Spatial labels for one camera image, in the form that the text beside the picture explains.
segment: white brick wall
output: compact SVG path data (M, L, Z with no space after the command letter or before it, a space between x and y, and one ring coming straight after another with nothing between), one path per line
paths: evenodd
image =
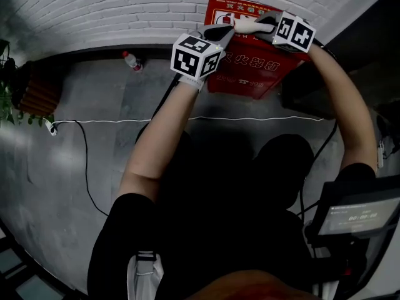
M323 27L350 0L250 0ZM15 56L137 43L172 43L204 21L208 0L2 0L0 38Z

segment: display screen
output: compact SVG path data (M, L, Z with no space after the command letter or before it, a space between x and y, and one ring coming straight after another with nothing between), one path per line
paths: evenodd
M383 227L399 205L400 197L377 202L331 206L319 235L359 233Z

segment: red sign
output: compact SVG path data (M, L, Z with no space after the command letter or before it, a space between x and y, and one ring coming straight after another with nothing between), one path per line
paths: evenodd
M278 9L242 0L209 0L204 23L233 25L234 18L256 19L271 10ZM252 34L235 34L219 70L207 80L208 90L261 99L303 61L309 61L307 54L276 49Z

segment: plastic water bottle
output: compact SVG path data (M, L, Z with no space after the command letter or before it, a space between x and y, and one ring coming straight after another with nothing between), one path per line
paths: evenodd
M133 54L131 54L127 51L124 51L122 53L122 56L124 57L127 65L129 67L131 67L134 71L137 71L137 72L142 71L143 67L142 67L141 63L136 59L136 57Z

